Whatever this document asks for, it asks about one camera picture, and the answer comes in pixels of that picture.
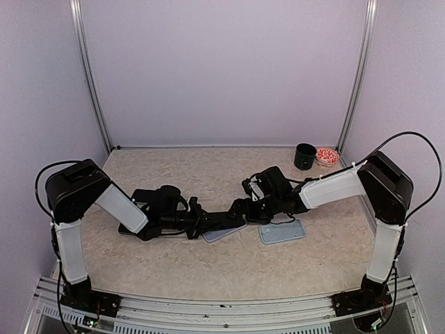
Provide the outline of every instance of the wire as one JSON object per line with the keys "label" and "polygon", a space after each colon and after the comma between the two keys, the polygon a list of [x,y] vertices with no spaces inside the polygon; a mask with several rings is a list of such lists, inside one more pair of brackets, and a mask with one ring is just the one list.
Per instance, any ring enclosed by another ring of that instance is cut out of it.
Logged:
{"label": "wire", "polygon": [[394,313],[394,309],[396,308],[396,300],[397,300],[397,278],[398,278],[398,274],[397,274],[397,268],[396,268],[396,262],[394,262],[393,264],[393,269],[394,269],[394,273],[396,274],[394,276],[394,300],[392,302],[392,308],[391,308],[391,312],[389,313],[389,316],[385,319],[385,322],[380,325],[377,330],[382,329],[383,327],[385,327],[389,320],[391,319],[393,313]]}
{"label": "wire", "polygon": [[297,180],[292,180],[292,179],[285,179],[285,180],[289,181],[289,182],[297,183],[297,184],[303,183],[303,181],[297,181]]}
{"label": "wire", "polygon": [[110,179],[110,177],[96,164],[91,163],[91,162],[87,162],[87,161],[82,161],[82,160],[65,160],[65,161],[58,161],[58,162],[54,162],[52,164],[49,164],[47,166],[45,166],[44,168],[42,168],[40,170],[40,172],[37,174],[37,177],[35,178],[35,182],[34,182],[34,194],[35,194],[35,199],[37,200],[37,203],[39,204],[40,209],[42,209],[42,211],[44,213],[46,213],[49,217],[52,217],[51,213],[43,206],[42,201],[40,200],[39,197],[39,191],[38,191],[38,185],[39,185],[39,179],[42,176],[42,174],[46,171],[49,170],[50,168],[56,167],[56,166],[60,166],[60,165],[68,165],[68,164],[84,164],[87,166],[91,166],[94,167],[97,171],[99,171],[100,173],[102,173],[104,176],[106,176],[108,179]]}
{"label": "wire", "polygon": [[57,280],[57,308],[58,308],[58,315],[60,317],[60,322],[62,323],[63,328],[65,329],[65,331],[68,334],[71,334],[71,332],[68,330],[67,324],[65,323],[65,320],[63,319],[63,314],[62,314],[62,308],[60,306],[60,280],[62,278],[62,262],[58,263],[58,280]]}
{"label": "wire", "polygon": [[161,233],[161,237],[169,237],[169,236],[173,236],[173,235],[181,235],[183,233],[187,232],[186,230],[182,230],[179,232],[173,232],[173,233]]}

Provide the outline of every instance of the speckled beige surface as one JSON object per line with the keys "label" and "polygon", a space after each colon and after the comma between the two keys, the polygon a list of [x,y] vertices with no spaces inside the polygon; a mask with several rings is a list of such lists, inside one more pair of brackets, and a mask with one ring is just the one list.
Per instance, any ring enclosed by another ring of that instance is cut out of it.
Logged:
{"label": "speckled beige surface", "polygon": [[[207,211],[228,210],[245,197],[241,181],[269,166],[289,178],[326,174],[295,168],[292,149],[205,148],[115,150],[104,170],[129,194],[172,184],[197,196]],[[86,214],[83,247],[96,288],[200,300],[275,299],[359,287],[373,233],[357,199],[298,216],[304,239],[265,246],[250,225],[208,244],[182,235],[141,241],[119,235],[118,222],[98,207]]]}

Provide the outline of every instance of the red and white bowl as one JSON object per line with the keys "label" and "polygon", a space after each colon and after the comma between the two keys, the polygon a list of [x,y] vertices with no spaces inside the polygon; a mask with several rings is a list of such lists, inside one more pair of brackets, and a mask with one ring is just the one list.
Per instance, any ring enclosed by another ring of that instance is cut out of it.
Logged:
{"label": "red and white bowl", "polygon": [[332,148],[318,148],[316,160],[321,167],[330,168],[339,162],[340,156]]}

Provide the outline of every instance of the white wall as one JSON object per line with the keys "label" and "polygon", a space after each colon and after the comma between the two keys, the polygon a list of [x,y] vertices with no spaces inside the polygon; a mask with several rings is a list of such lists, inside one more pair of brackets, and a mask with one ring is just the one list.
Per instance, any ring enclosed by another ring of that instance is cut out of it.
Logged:
{"label": "white wall", "polygon": [[114,145],[335,145],[366,0],[89,0]]}
{"label": "white wall", "polygon": [[[402,130],[425,134],[445,160],[445,2],[380,0],[348,160],[358,160]],[[418,205],[437,181],[437,163],[419,139],[400,138],[384,150],[413,180]],[[400,268],[412,274],[433,333],[445,311],[445,193],[413,216]]]}
{"label": "white wall", "polygon": [[102,163],[105,152],[69,1],[0,3],[0,73],[0,333],[9,334],[55,263],[49,221],[34,199],[37,172],[61,159]]}

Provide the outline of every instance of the black cup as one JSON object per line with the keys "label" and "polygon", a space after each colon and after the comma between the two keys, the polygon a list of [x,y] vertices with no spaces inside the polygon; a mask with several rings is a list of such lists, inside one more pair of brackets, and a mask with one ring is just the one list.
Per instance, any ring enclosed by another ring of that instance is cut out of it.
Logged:
{"label": "black cup", "polygon": [[314,164],[317,149],[310,144],[298,144],[293,164],[300,170],[309,170]]}

